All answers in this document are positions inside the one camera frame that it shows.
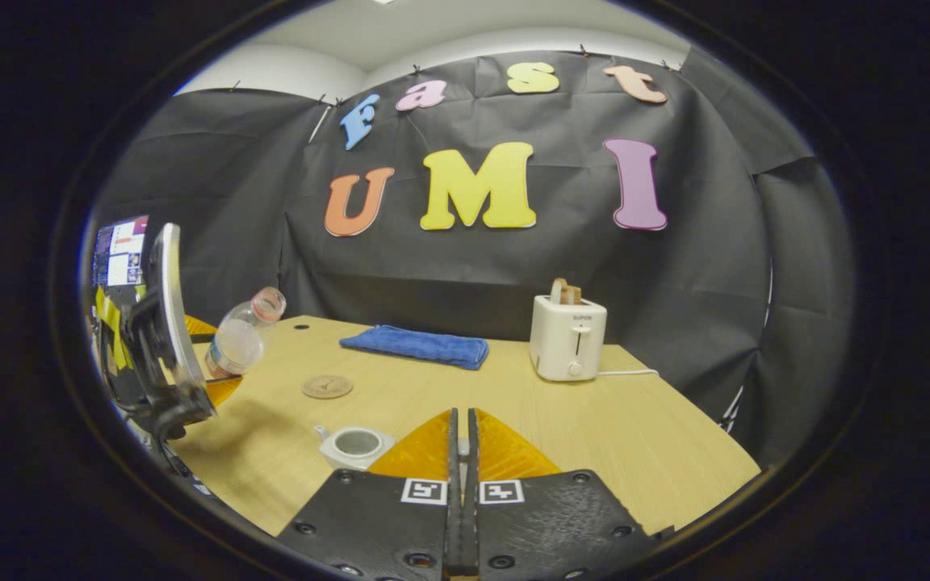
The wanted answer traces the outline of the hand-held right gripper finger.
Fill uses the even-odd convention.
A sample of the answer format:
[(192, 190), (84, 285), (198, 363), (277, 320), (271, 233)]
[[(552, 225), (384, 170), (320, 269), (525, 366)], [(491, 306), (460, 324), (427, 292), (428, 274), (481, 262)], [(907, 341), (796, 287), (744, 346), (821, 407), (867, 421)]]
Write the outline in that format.
[(446, 580), (460, 522), (457, 409), (436, 416), (438, 478), (334, 470), (277, 540), (350, 580)]
[(480, 409), (469, 429), (480, 579), (605, 579), (660, 545), (594, 471), (558, 470)]

